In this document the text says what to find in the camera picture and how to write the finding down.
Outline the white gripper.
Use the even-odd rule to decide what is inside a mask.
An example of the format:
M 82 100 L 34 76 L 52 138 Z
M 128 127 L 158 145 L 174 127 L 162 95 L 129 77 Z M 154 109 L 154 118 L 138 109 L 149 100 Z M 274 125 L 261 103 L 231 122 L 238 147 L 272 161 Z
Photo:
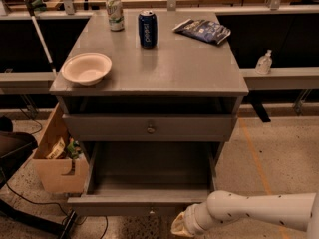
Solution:
M 207 204 L 203 202 L 188 206 L 184 213 L 180 212 L 173 220 L 170 232 L 176 236 L 191 238 L 207 232 L 212 224 L 213 219 Z

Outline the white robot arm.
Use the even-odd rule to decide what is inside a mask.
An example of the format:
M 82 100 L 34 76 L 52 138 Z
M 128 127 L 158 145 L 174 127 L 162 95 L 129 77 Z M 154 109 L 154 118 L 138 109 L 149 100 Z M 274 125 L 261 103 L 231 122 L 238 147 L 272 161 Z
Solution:
M 305 231 L 307 239 L 319 239 L 319 193 L 241 196 L 217 190 L 179 213 L 171 233 L 194 237 L 240 218 Z

